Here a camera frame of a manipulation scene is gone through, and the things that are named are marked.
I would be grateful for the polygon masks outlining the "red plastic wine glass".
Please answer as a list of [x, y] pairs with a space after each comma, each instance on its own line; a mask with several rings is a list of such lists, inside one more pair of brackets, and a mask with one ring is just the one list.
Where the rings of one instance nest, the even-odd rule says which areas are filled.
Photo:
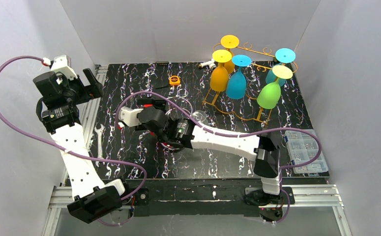
[[[143, 109], [146, 109], [146, 108], [148, 108], [148, 107], [153, 107], [153, 105], [152, 104], [144, 104], [141, 108], [143, 108]], [[134, 129], [136, 130], [136, 131], [139, 131], [139, 130], [146, 130], [146, 128], [141, 124], [141, 125], [138, 125], [138, 126], [134, 126]]]

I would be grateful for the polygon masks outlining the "green plastic wine glass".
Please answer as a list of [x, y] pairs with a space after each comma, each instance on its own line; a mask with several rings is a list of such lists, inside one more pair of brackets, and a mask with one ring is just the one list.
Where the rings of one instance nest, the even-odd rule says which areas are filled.
[[257, 97], [259, 106], [268, 110], [276, 107], [281, 96], [281, 86], [285, 83], [285, 80], [292, 77], [293, 72], [287, 66], [282, 64], [273, 66], [267, 73], [266, 85]]

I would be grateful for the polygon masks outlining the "orange wine glass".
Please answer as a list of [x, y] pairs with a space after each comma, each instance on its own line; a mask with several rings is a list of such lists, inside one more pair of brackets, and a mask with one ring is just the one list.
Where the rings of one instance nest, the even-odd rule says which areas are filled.
[[[233, 52], [231, 51], [231, 49], [234, 49], [236, 48], [238, 45], [239, 45], [239, 38], [236, 37], [235, 35], [231, 35], [231, 34], [228, 34], [228, 35], [225, 35], [221, 38], [221, 45], [228, 51], [231, 53], [231, 57], [234, 56]], [[229, 74], [232, 74], [234, 72], [234, 63], [232, 62], [232, 60], [226, 62], [224, 64], [224, 67], [226, 68], [227, 72]]]
[[232, 54], [225, 49], [220, 49], [212, 53], [212, 58], [218, 65], [212, 71], [210, 88], [216, 92], [225, 91], [229, 80], [229, 73], [225, 68], [225, 63], [232, 60]]

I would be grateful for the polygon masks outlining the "blue wine glass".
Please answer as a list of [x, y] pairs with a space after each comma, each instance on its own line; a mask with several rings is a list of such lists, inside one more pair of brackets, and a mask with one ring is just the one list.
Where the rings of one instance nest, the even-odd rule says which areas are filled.
[[[293, 62], [296, 58], [296, 54], [293, 50], [289, 48], [281, 48], [277, 50], [275, 53], [275, 57], [279, 63], [277, 65], [282, 65], [282, 64], [290, 64]], [[272, 70], [269, 70], [265, 79], [265, 82], [267, 84], [273, 83], [276, 80], [276, 76], [272, 72]]]

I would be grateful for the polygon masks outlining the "clear glass tumbler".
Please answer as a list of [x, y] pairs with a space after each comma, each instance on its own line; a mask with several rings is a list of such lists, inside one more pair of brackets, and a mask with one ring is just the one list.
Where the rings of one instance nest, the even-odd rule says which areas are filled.
[[208, 125], [207, 114], [202, 110], [196, 110], [191, 114], [192, 118], [194, 118], [197, 122], [202, 123], [204, 125]]

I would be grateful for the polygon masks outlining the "teal wine glass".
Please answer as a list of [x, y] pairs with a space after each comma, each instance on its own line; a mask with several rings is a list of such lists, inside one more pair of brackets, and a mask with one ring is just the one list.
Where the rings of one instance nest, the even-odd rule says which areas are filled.
[[252, 60], [246, 55], [235, 55], [232, 58], [232, 62], [238, 69], [228, 81], [226, 95], [231, 99], [242, 99], [245, 96], [247, 87], [246, 78], [242, 73], [242, 68], [249, 66], [252, 63]]

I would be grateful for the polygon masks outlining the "gold wire glass rack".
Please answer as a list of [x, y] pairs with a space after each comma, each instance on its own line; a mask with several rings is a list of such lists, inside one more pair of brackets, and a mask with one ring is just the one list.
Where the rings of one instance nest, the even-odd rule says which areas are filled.
[[[213, 52], [216, 50], [225, 49], [221, 42], [213, 46]], [[231, 99], [226, 95], [226, 90], [222, 92], [216, 92], [209, 86], [209, 90], [202, 100], [202, 104], [210, 105], [216, 109], [216, 111], [224, 115], [232, 115], [234, 118], [238, 118], [243, 121], [257, 121], [267, 125], [273, 109], [268, 110], [259, 106], [257, 103], [257, 97], [260, 91], [266, 85], [265, 79], [269, 70], [273, 66], [279, 63], [275, 57], [275, 53], [271, 49], [265, 47], [261, 51], [256, 51], [252, 48], [252, 44], [246, 42], [243, 45], [239, 45], [231, 49], [235, 55], [246, 55], [251, 58], [252, 63], [242, 68], [242, 73], [246, 78], [247, 87], [245, 96], [242, 99]], [[295, 60], [290, 64], [282, 64], [287, 66], [293, 72], [298, 70], [298, 65]], [[229, 74], [230, 77], [237, 72], [238, 67], [234, 67], [234, 72]]]

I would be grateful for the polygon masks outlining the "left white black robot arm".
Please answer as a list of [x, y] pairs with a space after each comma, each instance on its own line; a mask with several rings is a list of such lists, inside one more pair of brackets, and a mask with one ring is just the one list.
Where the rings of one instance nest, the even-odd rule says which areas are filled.
[[77, 106], [102, 96], [102, 84], [92, 71], [87, 68], [83, 72], [90, 83], [88, 86], [79, 76], [70, 79], [62, 72], [53, 71], [35, 77], [33, 83], [42, 95], [36, 107], [37, 116], [55, 144], [63, 148], [61, 155], [73, 197], [68, 211], [73, 217], [91, 223], [122, 206], [125, 186], [120, 179], [104, 183], [88, 158], [76, 156], [89, 157]]

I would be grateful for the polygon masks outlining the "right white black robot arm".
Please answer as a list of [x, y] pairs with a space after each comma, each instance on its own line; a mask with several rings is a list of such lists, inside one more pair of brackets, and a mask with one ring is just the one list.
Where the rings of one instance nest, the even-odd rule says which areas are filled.
[[253, 161], [254, 173], [261, 178], [263, 191], [280, 194], [279, 146], [268, 135], [246, 137], [243, 133], [208, 127], [188, 118], [172, 119], [166, 115], [165, 102], [161, 106], [147, 105], [127, 111], [120, 118], [136, 130], [149, 130], [158, 141], [172, 150], [212, 149], [238, 155]]

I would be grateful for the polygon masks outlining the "silver round glass rack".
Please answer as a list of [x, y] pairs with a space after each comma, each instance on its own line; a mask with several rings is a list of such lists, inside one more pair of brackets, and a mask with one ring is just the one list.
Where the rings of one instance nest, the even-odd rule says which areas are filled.
[[[186, 92], [185, 95], [183, 95], [183, 96], [177, 94], [175, 96], [170, 96], [170, 97], [167, 97], [167, 98], [160, 98], [161, 101], [163, 102], [163, 105], [161, 105], [161, 110], [165, 111], [165, 114], [167, 116], [169, 116], [171, 111], [176, 109], [179, 114], [182, 114], [182, 115], [184, 115], [185, 118], [188, 118], [193, 113], [193, 106], [190, 103], [190, 101], [188, 99], [186, 99], [187, 95], [188, 95], [188, 92]], [[189, 105], [189, 107], [190, 107], [190, 111], [185, 109], [185, 108], [180, 107], [177, 104], [173, 105], [174, 101], [186, 102]], [[160, 137], [160, 132], [156, 133], [156, 137], [157, 137], [157, 140], [160, 142], [160, 144], [164, 148], [166, 148], [168, 151], [170, 151], [170, 152], [177, 152], [177, 151], [180, 151], [180, 150], [184, 149], [184, 147], [182, 147], [182, 146], [180, 146], [180, 147], [174, 147], [174, 146], [171, 146], [168, 143], [166, 143], [166, 141], [164, 141], [162, 139], [163, 137]]]

